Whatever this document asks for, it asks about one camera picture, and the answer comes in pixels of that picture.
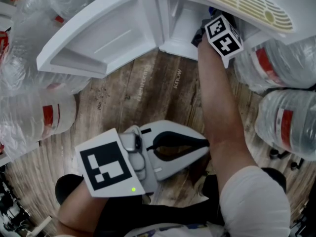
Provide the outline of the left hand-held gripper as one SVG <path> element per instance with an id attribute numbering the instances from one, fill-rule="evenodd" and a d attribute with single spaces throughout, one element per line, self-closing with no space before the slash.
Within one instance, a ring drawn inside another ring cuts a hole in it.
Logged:
<path id="1" fill-rule="evenodd" d="M 154 171 L 146 152 L 140 128 L 124 133 L 112 128 L 75 147 L 80 170 L 92 197 L 129 197 L 154 192 L 158 181 L 188 167 L 209 147 L 189 147 L 164 155 L 154 150 Z"/>

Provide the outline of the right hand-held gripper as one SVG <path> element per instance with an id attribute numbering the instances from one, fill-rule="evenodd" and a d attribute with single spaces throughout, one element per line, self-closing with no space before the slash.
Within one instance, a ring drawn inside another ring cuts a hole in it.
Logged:
<path id="1" fill-rule="evenodd" d="M 204 34 L 207 36 L 208 43 L 221 57 L 231 57 L 243 51 L 243 40 L 223 15 L 202 20 L 202 25 L 194 35 L 191 44 L 198 47 Z"/>

